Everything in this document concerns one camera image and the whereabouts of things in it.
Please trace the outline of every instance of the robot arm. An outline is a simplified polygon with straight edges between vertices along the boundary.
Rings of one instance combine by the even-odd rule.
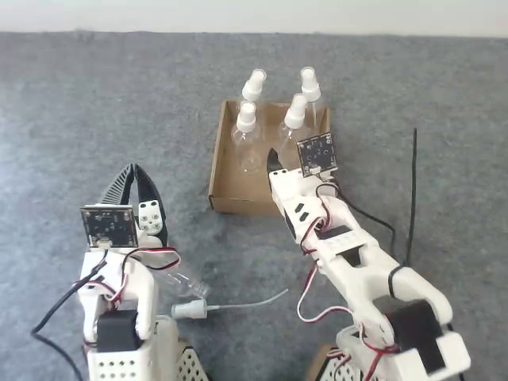
[[[333,186],[323,187],[332,192],[317,195],[323,182],[316,176],[304,178],[299,169],[283,168],[273,150],[267,168],[273,200],[295,242],[344,297],[368,343],[376,348],[397,345],[398,352],[379,363],[378,377],[437,381],[469,368],[460,335],[442,332],[452,320],[452,307],[438,289],[386,254],[348,206],[331,195]],[[390,296],[402,306],[388,312],[375,305],[376,300]],[[366,371],[375,353],[350,333],[339,334],[337,341]]]

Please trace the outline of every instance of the circuit board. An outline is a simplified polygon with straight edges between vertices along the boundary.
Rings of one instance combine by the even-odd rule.
[[[91,205],[81,208],[88,245],[97,248],[109,241],[112,248],[136,248],[137,234],[130,205]]]
[[[303,177],[337,169],[332,133],[323,133],[297,143]]]

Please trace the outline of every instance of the white wall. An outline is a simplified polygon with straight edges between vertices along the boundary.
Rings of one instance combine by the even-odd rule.
[[[508,0],[0,0],[0,30],[508,37]]]

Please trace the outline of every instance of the plastic bottle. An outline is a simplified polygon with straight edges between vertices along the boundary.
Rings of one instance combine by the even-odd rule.
[[[210,292],[210,286],[201,281],[185,262],[167,270],[153,271],[152,274],[161,289],[177,298],[206,298]]]
[[[237,112],[240,113],[240,106],[243,102],[254,102],[256,104],[256,120],[261,125],[264,124],[264,115],[261,107],[261,92],[263,84],[267,78],[267,73],[263,69],[254,69],[250,78],[245,82],[241,91],[241,99],[237,104]]]
[[[303,94],[295,94],[293,101],[279,129],[279,158],[281,164],[288,169],[300,166],[296,143],[310,136],[310,129],[305,126],[307,100]]]
[[[313,67],[304,67],[300,71],[300,76],[302,77],[302,94],[305,95],[307,100],[306,122],[309,125],[311,134],[318,135],[325,107],[316,72]]]
[[[231,132],[237,166],[244,172],[261,167],[261,133],[256,122],[256,104],[242,102],[235,128]]]

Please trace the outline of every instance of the cardboard tray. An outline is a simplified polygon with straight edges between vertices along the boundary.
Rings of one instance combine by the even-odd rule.
[[[264,116],[264,141],[262,152],[268,151],[277,141],[279,124],[286,114],[289,104],[264,103],[261,105]],[[320,133],[330,130],[329,109],[323,111]],[[245,174],[237,167],[231,130],[237,119],[237,103],[225,100],[222,103],[221,116],[215,142],[214,161],[208,199],[212,209],[222,213],[253,215],[279,215],[271,199],[266,164],[257,172]]]

